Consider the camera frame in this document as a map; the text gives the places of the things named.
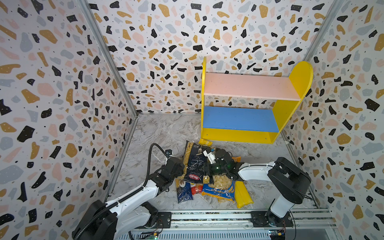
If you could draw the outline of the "black penne pasta bag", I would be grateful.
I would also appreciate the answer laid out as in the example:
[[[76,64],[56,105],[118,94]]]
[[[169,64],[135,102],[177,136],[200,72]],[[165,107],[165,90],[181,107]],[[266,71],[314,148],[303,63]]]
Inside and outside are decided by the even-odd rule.
[[[185,153],[183,157],[184,173],[180,180],[184,180],[191,184],[210,184],[212,180],[204,170],[204,165],[210,163],[204,155],[204,151],[209,153],[211,148],[204,145],[198,145],[194,142],[187,141]]]

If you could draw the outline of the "blue orecchiette pasta bag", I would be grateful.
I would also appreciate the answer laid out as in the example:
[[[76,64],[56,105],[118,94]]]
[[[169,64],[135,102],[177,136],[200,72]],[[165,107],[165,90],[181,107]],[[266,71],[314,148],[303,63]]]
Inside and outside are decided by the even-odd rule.
[[[218,199],[219,201],[235,201],[235,183],[226,175],[214,175],[212,183],[204,184],[202,195]]]

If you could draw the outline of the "yellow spaghetti bag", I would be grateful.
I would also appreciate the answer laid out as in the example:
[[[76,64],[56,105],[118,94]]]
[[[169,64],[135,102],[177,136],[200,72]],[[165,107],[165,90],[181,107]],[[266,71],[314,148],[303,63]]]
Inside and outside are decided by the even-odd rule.
[[[235,182],[235,201],[238,209],[254,203],[244,182]]]

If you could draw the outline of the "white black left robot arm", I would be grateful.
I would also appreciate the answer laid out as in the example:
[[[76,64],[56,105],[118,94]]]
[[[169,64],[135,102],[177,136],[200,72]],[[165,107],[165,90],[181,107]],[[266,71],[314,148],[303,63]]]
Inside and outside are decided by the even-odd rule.
[[[74,240],[114,240],[145,226],[157,210],[148,203],[169,189],[174,179],[184,174],[183,161],[170,157],[167,163],[134,190],[106,203],[90,205],[72,232]]]

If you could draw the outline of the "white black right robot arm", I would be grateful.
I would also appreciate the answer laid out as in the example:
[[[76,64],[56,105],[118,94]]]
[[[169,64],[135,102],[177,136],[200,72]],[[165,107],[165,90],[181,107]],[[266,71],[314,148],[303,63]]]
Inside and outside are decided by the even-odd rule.
[[[249,164],[235,162],[229,152],[219,149],[215,153],[216,159],[204,165],[204,172],[208,176],[225,175],[233,181],[269,181],[279,191],[280,195],[274,199],[264,216],[255,217],[253,223],[259,226],[281,227],[283,224],[291,226],[286,220],[294,205],[303,203],[309,186],[310,176],[284,157],[266,164]]]

